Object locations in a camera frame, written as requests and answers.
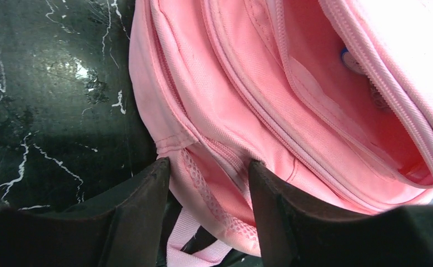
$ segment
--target pink backpack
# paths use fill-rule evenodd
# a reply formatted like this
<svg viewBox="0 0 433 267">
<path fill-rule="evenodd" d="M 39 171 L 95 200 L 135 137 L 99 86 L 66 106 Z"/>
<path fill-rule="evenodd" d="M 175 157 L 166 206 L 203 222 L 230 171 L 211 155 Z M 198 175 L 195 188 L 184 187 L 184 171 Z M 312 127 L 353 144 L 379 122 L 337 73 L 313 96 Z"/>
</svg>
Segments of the pink backpack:
<svg viewBox="0 0 433 267">
<path fill-rule="evenodd" d="M 433 198 L 433 0 L 136 1 L 130 73 L 183 206 L 169 267 L 260 255 L 252 159 L 363 214 Z"/>
</svg>

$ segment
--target pink strap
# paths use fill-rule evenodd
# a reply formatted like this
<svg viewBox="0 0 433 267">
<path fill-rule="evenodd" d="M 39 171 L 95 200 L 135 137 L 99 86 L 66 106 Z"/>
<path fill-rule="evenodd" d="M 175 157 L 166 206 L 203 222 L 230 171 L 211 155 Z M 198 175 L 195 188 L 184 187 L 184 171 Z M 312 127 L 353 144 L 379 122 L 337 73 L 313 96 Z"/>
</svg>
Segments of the pink strap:
<svg viewBox="0 0 433 267">
<path fill-rule="evenodd" d="M 219 240 L 192 255 L 180 251 L 199 227 L 193 216 L 182 209 L 167 242 L 168 267 L 211 267 L 218 265 L 229 253 L 231 248 Z"/>
</svg>

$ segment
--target marble countertop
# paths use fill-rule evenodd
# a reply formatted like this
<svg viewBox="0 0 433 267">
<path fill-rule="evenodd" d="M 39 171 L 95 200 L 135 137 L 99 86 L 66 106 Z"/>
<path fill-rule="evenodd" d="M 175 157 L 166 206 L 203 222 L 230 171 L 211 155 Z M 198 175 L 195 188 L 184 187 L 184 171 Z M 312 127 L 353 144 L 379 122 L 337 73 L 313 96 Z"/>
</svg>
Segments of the marble countertop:
<svg viewBox="0 0 433 267">
<path fill-rule="evenodd" d="M 0 204 L 62 211 L 155 158 L 128 74 L 134 0 L 0 0 Z"/>
</svg>

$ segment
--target pink fabric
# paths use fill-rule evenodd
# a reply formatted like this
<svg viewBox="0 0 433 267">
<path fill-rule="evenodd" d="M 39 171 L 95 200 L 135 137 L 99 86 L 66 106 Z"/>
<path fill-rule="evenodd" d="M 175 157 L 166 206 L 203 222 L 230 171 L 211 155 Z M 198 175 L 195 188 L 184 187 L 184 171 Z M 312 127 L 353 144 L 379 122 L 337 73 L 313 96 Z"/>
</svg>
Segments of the pink fabric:
<svg viewBox="0 0 433 267">
<path fill-rule="evenodd" d="M 342 64 L 344 45 L 368 77 Z M 184 207 L 169 266 L 260 255 L 252 159 L 364 214 L 433 198 L 432 0 L 136 1 L 130 75 Z M 181 252 L 200 225 L 219 241 Z"/>
</svg>

